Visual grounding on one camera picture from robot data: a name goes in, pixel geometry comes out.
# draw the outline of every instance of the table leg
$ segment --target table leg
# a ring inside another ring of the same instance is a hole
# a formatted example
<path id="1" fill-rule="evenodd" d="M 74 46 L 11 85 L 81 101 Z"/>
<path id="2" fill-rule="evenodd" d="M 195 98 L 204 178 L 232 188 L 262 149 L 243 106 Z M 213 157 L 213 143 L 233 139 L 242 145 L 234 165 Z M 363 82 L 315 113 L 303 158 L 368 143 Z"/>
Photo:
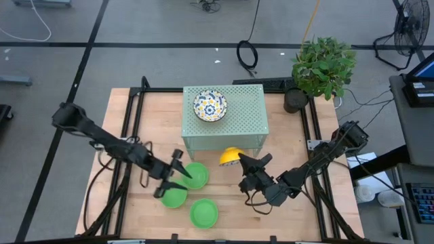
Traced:
<path id="1" fill-rule="evenodd" d="M 194 158 L 195 158 L 195 151 L 191 150 L 191 145 L 190 145 L 190 142 L 189 142 L 189 138 L 183 138 L 183 140 L 184 140 L 185 147 L 187 148 L 187 152 L 189 153 L 190 159 L 194 160 Z"/>
<path id="2" fill-rule="evenodd" d="M 267 138 L 267 135 L 263 135 L 263 136 L 258 136 L 258 141 L 259 141 L 259 147 L 255 150 L 253 150 L 253 157 L 257 157 L 259 155 L 259 152 L 262 149 L 262 146 L 265 143 L 265 139 Z"/>

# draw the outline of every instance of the blue and white bowl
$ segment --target blue and white bowl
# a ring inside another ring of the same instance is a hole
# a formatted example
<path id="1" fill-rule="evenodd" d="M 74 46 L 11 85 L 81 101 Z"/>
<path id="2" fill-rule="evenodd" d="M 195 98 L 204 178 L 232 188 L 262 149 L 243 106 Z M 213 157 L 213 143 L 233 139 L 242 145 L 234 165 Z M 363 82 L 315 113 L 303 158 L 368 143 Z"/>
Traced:
<path id="1" fill-rule="evenodd" d="M 206 122 L 215 122 L 223 118 L 227 107 L 225 96 L 216 90 L 201 91 L 193 100 L 195 114 Z"/>

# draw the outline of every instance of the electric fan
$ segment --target electric fan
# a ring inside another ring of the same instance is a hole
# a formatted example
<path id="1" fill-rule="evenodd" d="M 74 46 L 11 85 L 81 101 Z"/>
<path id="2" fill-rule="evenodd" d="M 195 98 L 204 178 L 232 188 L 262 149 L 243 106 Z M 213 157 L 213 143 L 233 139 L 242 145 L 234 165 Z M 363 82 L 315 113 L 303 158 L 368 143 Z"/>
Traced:
<path id="1" fill-rule="evenodd" d="M 401 5 L 393 0 L 398 14 L 395 21 L 395 29 L 392 34 L 377 38 L 374 41 L 375 57 L 397 70 L 408 67 L 413 54 L 419 51 L 427 38 L 429 28 L 429 4 L 427 0 L 405 0 Z M 400 68 L 391 62 L 382 59 L 378 54 L 377 42 L 383 39 L 386 41 L 394 37 L 395 49 L 398 54 L 408 57 L 405 67 Z"/>

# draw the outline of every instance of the yellow cable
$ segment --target yellow cable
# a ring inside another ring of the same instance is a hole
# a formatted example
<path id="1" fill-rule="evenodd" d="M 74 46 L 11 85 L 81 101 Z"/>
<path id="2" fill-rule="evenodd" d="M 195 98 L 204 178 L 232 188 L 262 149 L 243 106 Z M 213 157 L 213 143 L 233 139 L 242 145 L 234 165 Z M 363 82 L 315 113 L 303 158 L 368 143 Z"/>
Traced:
<path id="1" fill-rule="evenodd" d="M 301 42 L 300 54 L 302 53 L 302 50 L 303 50 L 303 44 L 304 44 L 304 42 L 305 42 L 305 40 L 306 40 L 307 33 L 309 32 L 309 29 L 311 28 L 312 21 L 313 21 L 313 19 L 315 18 L 315 15 L 317 14 L 318 6 L 319 6 L 319 2 L 320 2 L 320 0 L 317 0 L 317 5 L 315 6 L 315 10 L 313 11 L 313 14 L 312 14 L 311 20 L 309 20 L 309 24 L 307 25 L 306 32 L 304 32 L 303 41 Z"/>

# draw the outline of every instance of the wooden table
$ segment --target wooden table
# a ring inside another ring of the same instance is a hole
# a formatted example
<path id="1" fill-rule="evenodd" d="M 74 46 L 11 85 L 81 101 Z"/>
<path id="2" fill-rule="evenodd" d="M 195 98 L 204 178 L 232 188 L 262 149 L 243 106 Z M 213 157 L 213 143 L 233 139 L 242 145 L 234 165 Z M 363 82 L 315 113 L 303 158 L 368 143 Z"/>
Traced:
<path id="1" fill-rule="evenodd" d="M 121 134 L 128 93 L 129 89 L 112 89 L 108 101 L 102 127 L 116 136 Z M 159 104 L 161 100 L 168 104 Z M 270 134 L 259 157 L 267 153 L 272 154 L 273 160 L 267 165 L 267 172 L 277 177 L 283 171 L 299 167 L 306 162 L 307 150 L 300 114 L 291 115 L 284 111 L 283 94 L 266 94 L 265 102 Z M 334 105 L 323 98 L 316 98 L 315 103 L 323 139 L 329 140 L 332 132 L 338 128 Z M 133 106 L 132 115 L 135 114 L 135 107 Z M 313 133 L 310 111 L 307 113 Z M 139 136 L 144 142 L 152 141 L 154 155 L 165 162 L 170 162 L 175 148 L 184 152 L 186 150 L 181 138 L 181 118 L 182 93 L 145 94 Z M 128 135 L 131 134 L 133 121 L 134 116 Z M 246 195 L 241 193 L 238 187 L 241 181 L 241 166 L 219 167 L 220 153 L 208 151 L 195 155 L 195 160 L 210 170 L 210 180 L 202 189 L 190 190 L 185 204 L 178 209 L 168 209 L 158 199 L 153 198 L 158 181 L 151 179 L 148 188 L 141 187 L 140 168 L 133 165 L 121 238 L 170 239 L 172 233 L 177 233 L 179 239 L 267 241 L 271 235 L 275 235 L 278 241 L 320 241 L 316 210 L 304 195 L 300 194 L 295 199 L 288 198 L 281 207 L 274 207 L 269 215 L 260 215 L 251 207 L 244 205 Z M 186 154 L 182 159 L 184 165 L 191 162 Z M 345 158 L 341 157 L 337 161 L 345 163 Z M 95 156 L 90 180 L 100 168 Z M 336 208 L 353 230 L 363 236 L 348 169 L 330 164 L 329 173 Z M 88 225 L 106 205 L 111 178 L 112 171 L 104 171 L 92 188 L 87 215 Z M 307 185 L 313 195 L 310 181 Z M 202 198 L 214 200 L 219 210 L 217 223 L 208 230 L 195 228 L 189 219 L 191 205 Z M 264 198 L 257 194 L 254 201 L 262 202 Z M 267 211 L 268 208 L 269 206 L 259 207 L 263 211 Z M 328 220 L 329 214 L 326 208 L 324 209 L 325 218 Z M 116 214 L 117 210 L 113 211 L 110 232 L 114 230 Z M 77 224 L 77 233 L 83 232 L 82 217 L 83 210 Z M 330 223 L 327 224 L 328 236 L 331 237 Z"/>

